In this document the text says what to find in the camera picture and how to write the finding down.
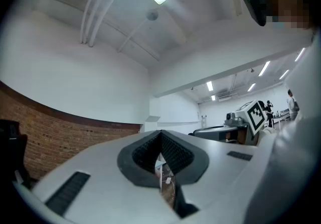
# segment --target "brick wall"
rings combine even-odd
[[[28,135],[25,167],[40,179],[85,148],[137,134],[139,124],[97,121],[46,107],[0,82],[0,119],[20,122]]]

